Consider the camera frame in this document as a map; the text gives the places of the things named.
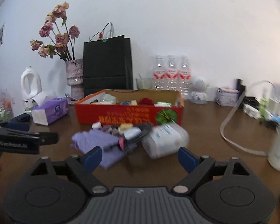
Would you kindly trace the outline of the right water bottle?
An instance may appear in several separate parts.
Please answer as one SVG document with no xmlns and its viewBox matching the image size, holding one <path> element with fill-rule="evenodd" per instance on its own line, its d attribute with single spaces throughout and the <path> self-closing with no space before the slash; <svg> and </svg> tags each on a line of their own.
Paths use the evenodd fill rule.
<svg viewBox="0 0 280 224">
<path fill-rule="evenodd" d="M 190 81 L 191 81 L 191 68 L 188 57 L 183 55 L 181 57 L 181 64 L 178 70 L 179 89 L 183 98 L 186 100 L 190 96 Z"/>
</svg>

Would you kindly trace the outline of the iridescent plastic bag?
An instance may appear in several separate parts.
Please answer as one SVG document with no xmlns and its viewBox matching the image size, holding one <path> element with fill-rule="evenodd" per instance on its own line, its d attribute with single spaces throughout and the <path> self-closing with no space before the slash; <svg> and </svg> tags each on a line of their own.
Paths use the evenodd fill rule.
<svg viewBox="0 0 280 224">
<path fill-rule="evenodd" d="M 100 100 L 102 104 L 111 104 L 115 105 L 117 103 L 117 98 L 110 94 L 105 94 L 102 96 L 102 99 Z"/>
</svg>

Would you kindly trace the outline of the left water bottle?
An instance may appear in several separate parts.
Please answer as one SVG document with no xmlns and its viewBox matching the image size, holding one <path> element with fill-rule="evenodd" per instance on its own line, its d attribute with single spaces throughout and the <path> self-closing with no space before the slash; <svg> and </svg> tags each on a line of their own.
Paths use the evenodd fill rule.
<svg viewBox="0 0 280 224">
<path fill-rule="evenodd" d="M 156 62 L 153 67 L 153 83 L 155 90 L 164 90 L 165 87 L 165 66 L 163 58 L 160 55 L 156 55 Z"/>
</svg>

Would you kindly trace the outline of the cotton buds box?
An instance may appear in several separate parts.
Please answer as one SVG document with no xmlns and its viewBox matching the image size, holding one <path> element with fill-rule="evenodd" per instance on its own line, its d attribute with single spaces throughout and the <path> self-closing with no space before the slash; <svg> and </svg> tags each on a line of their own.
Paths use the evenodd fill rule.
<svg viewBox="0 0 280 224">
<path fill-rule="evenodd" d="M 144 137 L 141 144 L 151 159 L 158 159 L 176 153 L 179 148 L 187 147 L 189 134 L 176 123 L 154 126 Z"/>
</svg>

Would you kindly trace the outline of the dried pink roses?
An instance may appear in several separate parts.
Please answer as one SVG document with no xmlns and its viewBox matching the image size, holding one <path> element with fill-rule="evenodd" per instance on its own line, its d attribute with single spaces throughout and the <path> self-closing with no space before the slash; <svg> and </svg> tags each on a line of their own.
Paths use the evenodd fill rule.
<svg viewBox="0 0 280 224">
<path fill-rule="evenodd" d="M 39 29 L 41 38 L 48 38 L 49 42 L 34 39 L 30 41 L 32 51 L 36 51 L 42 58 L 58 56 L 63 61 L 73 61 L 75 57 L 75 41 L 80 36 L 77 26 L 67 26 L 67 10 L 70 5 L 66 1 L 56 5 L 46 15 L 43 26 Z"/>
</svg>

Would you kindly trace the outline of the white tin box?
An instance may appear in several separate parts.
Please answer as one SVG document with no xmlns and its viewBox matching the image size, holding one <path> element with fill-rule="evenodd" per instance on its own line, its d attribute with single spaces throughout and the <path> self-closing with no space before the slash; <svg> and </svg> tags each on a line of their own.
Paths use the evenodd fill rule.
<svg viewBox="0 0 280 224">
<path fill-rule="evenodd" d="M 217 88 L 215 102 L 224 107 L 234 107 L 239 91 L 233 88 Z"/>
</svg>

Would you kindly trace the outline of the green spray bottle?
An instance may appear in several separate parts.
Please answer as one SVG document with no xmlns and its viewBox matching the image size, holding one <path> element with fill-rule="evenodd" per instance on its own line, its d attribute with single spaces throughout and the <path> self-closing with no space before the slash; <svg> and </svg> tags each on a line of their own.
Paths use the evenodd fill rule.
<svg viewBox="0 0 280 224">
<path fill-rule="evenodd" d="M 259 103 L 260 119 L 265 120 L 267 116 L 267 98 L 263 96 Z"/>
</svg>

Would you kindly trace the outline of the black paper bag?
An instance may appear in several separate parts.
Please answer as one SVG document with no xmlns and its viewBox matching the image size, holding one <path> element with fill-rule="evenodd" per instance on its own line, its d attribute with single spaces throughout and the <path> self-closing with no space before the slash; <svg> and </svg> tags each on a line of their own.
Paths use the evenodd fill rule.
<svg viewBox="0 0 280 224">
<path fill-rule="evenodd" d="M 83 46 L 83 91 L 88 96 L 104 89 L 132 90 L 133 69 L 130 39 L 114 37 L 109 22 Z"/>
</svg>

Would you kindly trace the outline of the white detergent jug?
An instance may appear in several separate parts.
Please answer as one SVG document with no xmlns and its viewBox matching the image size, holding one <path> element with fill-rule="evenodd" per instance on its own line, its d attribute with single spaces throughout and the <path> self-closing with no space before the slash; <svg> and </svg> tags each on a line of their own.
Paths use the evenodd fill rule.
<svg viewBox="0 0 280 224">
<path fill-rule="evenodd" d="M 42 92 L 40 75 L 31 66 L 27 66 L 21 75 L 20 83 L 24 111 L 31 113 L 37 106 L 33 98 Z"/>
</svg>

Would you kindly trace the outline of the white power strip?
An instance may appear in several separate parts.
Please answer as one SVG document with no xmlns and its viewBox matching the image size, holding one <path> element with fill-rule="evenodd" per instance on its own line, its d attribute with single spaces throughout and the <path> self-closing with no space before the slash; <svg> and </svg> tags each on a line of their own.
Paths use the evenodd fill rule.
<svg viewBox="0 0 280 224">
<path fill-rule="evenodd" d="M 243 105 L 243 112 L 251 118 L 260 119 L 260 111 L 248 104 Z"/>
</svg>

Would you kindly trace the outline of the dark blue case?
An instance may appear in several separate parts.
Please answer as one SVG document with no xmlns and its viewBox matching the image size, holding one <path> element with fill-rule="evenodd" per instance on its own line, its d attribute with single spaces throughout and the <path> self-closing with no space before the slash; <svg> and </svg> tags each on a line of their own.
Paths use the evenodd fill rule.
<svg viewBox="0 0 280 224">
<path fill-rule="evenodd" d="M 18 115 L 10 120 L 11 123 L 22 123 L 22 124 L 29 124 L 31 119 L 31 116 L 27 113 L 23 113 L 21 115 Z"/>
</svg>

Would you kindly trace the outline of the blue yellow sponge toy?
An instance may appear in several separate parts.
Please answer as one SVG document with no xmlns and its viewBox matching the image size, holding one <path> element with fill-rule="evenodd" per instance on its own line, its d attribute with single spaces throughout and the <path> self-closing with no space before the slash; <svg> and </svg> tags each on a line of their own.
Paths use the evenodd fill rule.
<svg viewBox="0 0 280 224">
<path fill-rule="evenodd" d="M 120 105 L 137 106 L 137 101 L 136 100 L 123 101 L 120 103 Z"/>
</svg>

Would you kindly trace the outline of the red fabric rose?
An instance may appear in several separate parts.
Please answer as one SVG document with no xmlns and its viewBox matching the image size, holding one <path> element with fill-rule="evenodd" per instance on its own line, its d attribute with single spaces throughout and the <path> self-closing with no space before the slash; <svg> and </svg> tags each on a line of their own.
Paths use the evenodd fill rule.
<svg viewBox="0 0 280 224">
<path fill-rule="evenodd" d="M 139 101 L 139 105 L 149 105 L 149 106 L 153 106 L 154 105 L 154 102 L 149 99 L 149 98 L 142 98 L 140 101 Z"/>
</svg>

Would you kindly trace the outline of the black small bottle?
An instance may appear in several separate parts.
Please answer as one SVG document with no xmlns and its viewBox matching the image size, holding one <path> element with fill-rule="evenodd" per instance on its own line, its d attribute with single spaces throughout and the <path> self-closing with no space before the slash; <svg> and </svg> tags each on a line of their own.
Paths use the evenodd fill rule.
<svg viewBox="0 0 280 224">
<path fill-rule="evenodd" d="M 245 94 L 246 86 L 242 84 L 242 79 L 237 79 L 236 80 L 236 90 L 238 91 L 238 98 L 237 100 L 240 99 L 241 95 Z"/>
</svg>

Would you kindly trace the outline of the middle water bottle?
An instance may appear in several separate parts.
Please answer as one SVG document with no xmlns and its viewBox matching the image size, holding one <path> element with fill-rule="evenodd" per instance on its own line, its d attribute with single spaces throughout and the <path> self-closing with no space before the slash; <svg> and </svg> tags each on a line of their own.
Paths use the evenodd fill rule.
<svg viewBox="0 0 280 224">
<path fill-rule="evenodd" d="M 178 90 L 178 68 L 176 67 L 175 57 L 173 55 L 168 56 L 166 66 L 166 81 L 167 90 L 177 91 Z"/>
</svg>

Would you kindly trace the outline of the red cardboard box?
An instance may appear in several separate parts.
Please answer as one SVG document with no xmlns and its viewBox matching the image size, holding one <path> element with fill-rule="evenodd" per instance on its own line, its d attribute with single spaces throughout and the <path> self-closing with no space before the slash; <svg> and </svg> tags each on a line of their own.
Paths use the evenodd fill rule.
<svg viewBox="0 0 280 224">
<path fill-rule="evenodd" d="M 117 98 L 115 105 L 102 104 L 100 100 L 105 94 Z M 171 107 L 155 107 L 139 105 L 142 98 L 157 102 L 170 102 Z M 120 105 L 123 101 L 136 100 L 137 106 Z M 75 103 L 77 120 L 81 124 L 100 122 L 103 125 L 120 125 L 122 123 L 166 123 L 181 124 L 184 101 L 179 91 L 161 90 L 101 90 L 88 95 Z"/>
</svg>

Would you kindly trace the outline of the purple woven cloth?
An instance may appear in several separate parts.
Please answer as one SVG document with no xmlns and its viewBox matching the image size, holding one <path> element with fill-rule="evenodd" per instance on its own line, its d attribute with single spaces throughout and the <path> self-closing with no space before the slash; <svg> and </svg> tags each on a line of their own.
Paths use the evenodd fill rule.
<svg viewBox="0 0 280 224">
<path fill-rule="evenodd" d="M 108 169 L 124 158 L 126 153 L 118 147 L 112 148 L 111 151 L 104 151 L 104 147 L 117 144 L 118 139 L 121 137 L 124 137 L 124 135 L 115 136 L 110 133 L 105 133 L 102 130 L 89 130 L 75 133 L 72 136 L 72 141 L 74 143 L 73 147 L 83 154 L 86 154 L 96 146 L 101 147 L 102 161 L 99 165 L 103 169 Z"/>
</svg>

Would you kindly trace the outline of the white robot speaker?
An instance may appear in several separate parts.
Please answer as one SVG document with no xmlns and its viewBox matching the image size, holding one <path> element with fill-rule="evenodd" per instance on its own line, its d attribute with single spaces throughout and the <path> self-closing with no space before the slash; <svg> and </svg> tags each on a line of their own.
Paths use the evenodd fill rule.
<svg viewBox="0 0 280 224">
<path fill-rule="evenodd" d="M 202 76 L 194 76 L 192 78 L 192 92 L 190 101 L 195 104 L 207 103 L 207 88 L 208 82 Z"/>
</svg>

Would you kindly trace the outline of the green tissue packet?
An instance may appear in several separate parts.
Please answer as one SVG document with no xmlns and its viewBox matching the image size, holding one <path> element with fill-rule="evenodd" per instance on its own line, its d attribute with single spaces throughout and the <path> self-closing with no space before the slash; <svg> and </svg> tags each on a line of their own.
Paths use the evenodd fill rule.
<svg viewBox="0 0 280 224">
<path fill-rule="evenodd" d="M 171 107 L 170 102 L 157 102 L 154 104 L 155 107 Z"/>
</svg>

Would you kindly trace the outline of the water bottle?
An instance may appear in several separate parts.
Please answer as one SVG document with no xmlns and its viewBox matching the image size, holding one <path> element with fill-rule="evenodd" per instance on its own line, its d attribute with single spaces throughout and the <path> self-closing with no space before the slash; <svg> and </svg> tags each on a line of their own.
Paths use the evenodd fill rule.
<svg viewBox="0 0 280 224">
<path fill-rule="evenodd" d="M 163 58 L 160 55 L 156 55 L 156 62 L 153 67 L 153 83 L 155 90 L 164 90 L 165 87 L 165 66 Z"/>
<path fill-rule="evenodd" d="M 191 81 L 191 68 L 188 57 L 183 55 L 181 57 L 181 64 L 178 70 L 179 89 L 183 98 L 186 100 L 190 96 L 190 81 Z"/>
<path fill-rule="evenodd" d="M 173 55 L 168 56 L 166 66 L 166 81 L 167 90 L 177 91 L 178 90 L 178 68 L 176 67 L 175 57 Z"/>
</svg>

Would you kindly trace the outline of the glass cup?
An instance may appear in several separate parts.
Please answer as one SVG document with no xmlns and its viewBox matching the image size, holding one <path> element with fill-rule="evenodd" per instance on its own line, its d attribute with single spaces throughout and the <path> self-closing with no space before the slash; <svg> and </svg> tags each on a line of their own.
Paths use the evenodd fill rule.
<svg viewBox="0 0 280 224">
<path fill-rule="evenodd" d="M 136 78 L 136 86 L 138 90 L 150 90 L 152 89 L 152 79 L 149 77 L 142 77 L 141 74 L 138 74 Z"/>
</svg>

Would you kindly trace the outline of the pink ceramic vase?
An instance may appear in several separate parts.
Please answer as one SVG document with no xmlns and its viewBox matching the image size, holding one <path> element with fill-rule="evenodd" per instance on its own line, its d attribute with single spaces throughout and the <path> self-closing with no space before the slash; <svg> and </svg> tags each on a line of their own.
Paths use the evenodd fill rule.
<svg viewBox="0 0 280 224">
<path fill-rule="evenodd" d="M 71 97 L 76 100 L 84 98 L 83 59 L 66 62 L 67 85 L 71 88 Z"/>
</svg>

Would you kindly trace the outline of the purple tissue pack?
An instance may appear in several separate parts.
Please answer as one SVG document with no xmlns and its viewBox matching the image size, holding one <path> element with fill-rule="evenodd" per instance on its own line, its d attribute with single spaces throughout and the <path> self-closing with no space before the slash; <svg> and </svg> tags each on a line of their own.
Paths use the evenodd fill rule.
<svg viewBox="0 0 280 224">
<path fill-rule="evenodd" d="M 69 113 L 67 99 L 54 91 L 42 91 L 32 99 L 37 103 L 31 110 L 35 124 L 48 126 Z"/>
</svg>

